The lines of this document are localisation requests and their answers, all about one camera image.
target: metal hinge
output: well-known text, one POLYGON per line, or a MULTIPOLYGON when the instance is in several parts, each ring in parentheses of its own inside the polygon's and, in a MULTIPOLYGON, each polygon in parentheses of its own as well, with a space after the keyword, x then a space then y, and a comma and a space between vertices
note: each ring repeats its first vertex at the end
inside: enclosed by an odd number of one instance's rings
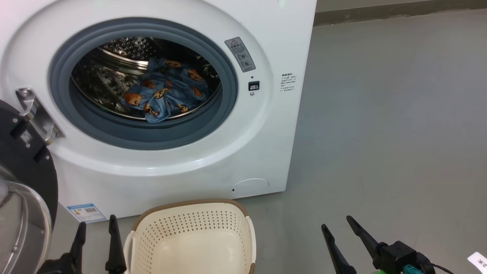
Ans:
POLYGON ((19 88, 15 93, 24 108, 24 112, 21 112, 20 115, 32 124, 46 145, 50 145, 56 138, 65 137, 32 89, 19 88))

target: front-loading washing machine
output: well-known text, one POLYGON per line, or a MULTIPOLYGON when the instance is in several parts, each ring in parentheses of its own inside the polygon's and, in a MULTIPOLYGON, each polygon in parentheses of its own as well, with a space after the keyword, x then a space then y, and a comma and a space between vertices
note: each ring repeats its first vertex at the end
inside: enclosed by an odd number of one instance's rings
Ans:
POLYGON ((87 222, 284 191, 315 5, 4 1, 1 165, 87 222))

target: concrete floor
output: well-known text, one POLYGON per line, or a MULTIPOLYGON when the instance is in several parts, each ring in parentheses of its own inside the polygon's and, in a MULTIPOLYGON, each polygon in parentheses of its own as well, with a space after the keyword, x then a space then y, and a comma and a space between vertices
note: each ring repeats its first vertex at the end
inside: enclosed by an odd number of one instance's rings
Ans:
MULTIPOLYGON (((372 260, 345 220, 454 273, 487 255, 487 12, 314 29, 288 188, 241 199, 256 274, 334 273, 320 225, 359 273, 372 260)), ((127 235, 137 217, 119 220, 127 235)), ((58 213, 50 258, 77 221, 58 213)), ((83 272, 102 274, 108 223, 89 224, 83 272)))

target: perforated basket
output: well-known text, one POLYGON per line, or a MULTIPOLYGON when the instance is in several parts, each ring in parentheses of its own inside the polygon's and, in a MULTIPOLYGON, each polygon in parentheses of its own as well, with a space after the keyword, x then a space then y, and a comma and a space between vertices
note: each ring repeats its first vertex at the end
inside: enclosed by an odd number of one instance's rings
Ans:
POLYGON ((254 226, 233 200, 164 205, 140 216, 124 253, 126 274, 253 274, 254 226))

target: plastic laundry basket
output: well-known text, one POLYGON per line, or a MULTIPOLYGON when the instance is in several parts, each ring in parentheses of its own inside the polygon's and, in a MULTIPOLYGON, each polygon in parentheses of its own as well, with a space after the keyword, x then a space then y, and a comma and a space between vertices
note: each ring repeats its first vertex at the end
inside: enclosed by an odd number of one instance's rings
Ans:
POLYGON ((164 205, 140 216, 124 253, 126 274, 252 274, 254 226, 233 200, 164 205))

